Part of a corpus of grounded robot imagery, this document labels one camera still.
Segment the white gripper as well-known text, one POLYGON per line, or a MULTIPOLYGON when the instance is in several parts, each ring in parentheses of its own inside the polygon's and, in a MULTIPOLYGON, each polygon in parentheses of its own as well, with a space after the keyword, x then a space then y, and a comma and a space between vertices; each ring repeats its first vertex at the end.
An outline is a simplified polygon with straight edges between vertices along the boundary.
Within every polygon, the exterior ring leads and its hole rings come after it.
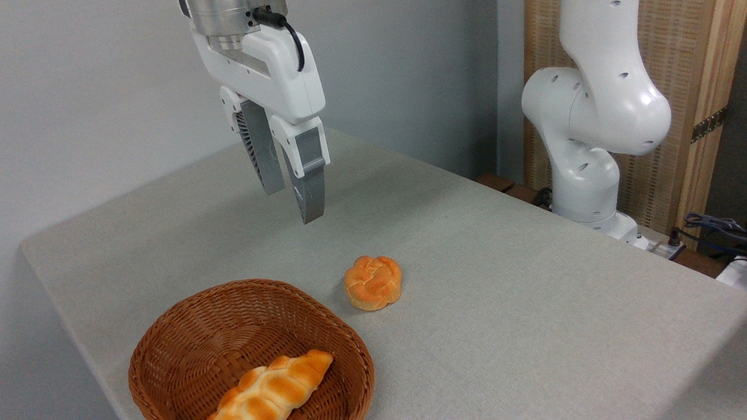
POLYGON ((275 139, 283 150, 303 223, 322 217, 324 167, 330 157, 322 121, 316 116, 326 102, 306 38, 299 35, 305 51, 305 65, 299 71, 294 40, 284 29, 265 25, 245 34, 240 49, 232 51, 233 58, 211 49, 209 38, 194 27, 191 35, 206 70, 224 85, 220 99, 225 115, 231 130, 240 136, 265 194, 271 196, 285 186, 275 139), (276 114, 269 125, 264 108, 276 114))

